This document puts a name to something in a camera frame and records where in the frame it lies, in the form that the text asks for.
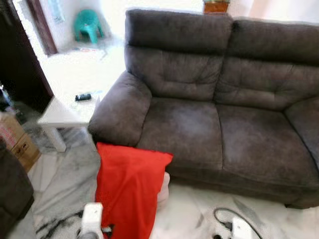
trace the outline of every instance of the white object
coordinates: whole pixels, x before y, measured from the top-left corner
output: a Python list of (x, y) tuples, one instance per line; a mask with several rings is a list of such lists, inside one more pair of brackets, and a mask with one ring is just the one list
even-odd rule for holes
[[(75, 96), (65, 96), (63, 98), (53, 97), (45, 112), (38, 120), (38, 124), (46, 132), (58, 152), (64, 152), (66, 145), (56, 128), (66, 127), (86, 127), (97, 105), (100, 103), (101, 94), (92, 94), (89, 101), (75, 101)], [(93, 150), (96, 147), (88, 134), (88, 142)]]
[(168, 192), (168, 184), (169, 184), (170, 176), (169, 173), (164, 173), (163, 184), (161, 186), (160, 192), (158, 193), (158, 205), (157, 210), (163, 208), (168, 200), (169, 192)]
[(96, 233), (99, 239), (103, 239), (101, 231), (103, 206), (101, 203), (88, 203), (84, 207), (81, 235), (89, 232)]
[(56, 24), (64, 22), (64, 15), (62, 13), (62, 7), (59, 0), (49, 0), (49, 5), (51, 8), (52, 18)]
[(232, 239), (252, 239), (252, 229), (244, 220), (234, 217)]

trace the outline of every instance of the red pillow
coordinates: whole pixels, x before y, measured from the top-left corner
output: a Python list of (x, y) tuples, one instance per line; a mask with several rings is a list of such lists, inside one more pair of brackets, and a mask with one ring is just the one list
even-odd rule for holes
[(96, 202), (103, 205), (102, 227), (112, 239), (148, 239), (165, 167), (173, 155), (110, 144), (97, 144), (101, 167)]

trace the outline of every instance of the sofa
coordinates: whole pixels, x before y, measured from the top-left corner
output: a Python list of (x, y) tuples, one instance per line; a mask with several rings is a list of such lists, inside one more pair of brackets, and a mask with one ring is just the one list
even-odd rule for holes
[(95, 141), (173, 153), (171, 176), (216, 190), (319, 205), (319, 27), (134, 9), (125, 62)]
[(33, 201), (33, 187), (23, 166), (0, 138), (0, 239), (24, 218)]

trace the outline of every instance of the back cushion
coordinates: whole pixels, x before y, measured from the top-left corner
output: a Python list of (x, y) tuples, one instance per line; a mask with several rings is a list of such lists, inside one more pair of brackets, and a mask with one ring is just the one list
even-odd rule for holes
[(127, 71), (154, 96), (211, 101), (231, 25), (224, 14), (127, 11)]
[(237, 20), (214, 100), (282, 111), (319, 95), (319, 28)]

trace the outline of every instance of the table leg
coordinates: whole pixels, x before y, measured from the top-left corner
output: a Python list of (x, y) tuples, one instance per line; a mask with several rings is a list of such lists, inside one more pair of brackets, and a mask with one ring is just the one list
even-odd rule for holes
[(46, 135), (53, 143), (54, 147), (56, 148), (56, 151), (64, 152), (66, 150), (66, 145), (63, 142), (63, 139), (56, 128), (44, 127), (43, 130), (46, 132)]
[(92, 139), (91, 134), (87, 131), (87, 128), (86, 128), (86, 135), (87, 135), (87, 141), (88, 141), (88, 143), (90, 144), (90, 146), (91, 146), (91, 148), (93, 149), (93, 151), (96, 152), (97, 149), (96, 149), (95, 143), (94, 143), (94, 141), (93, 141), (93, 139)]

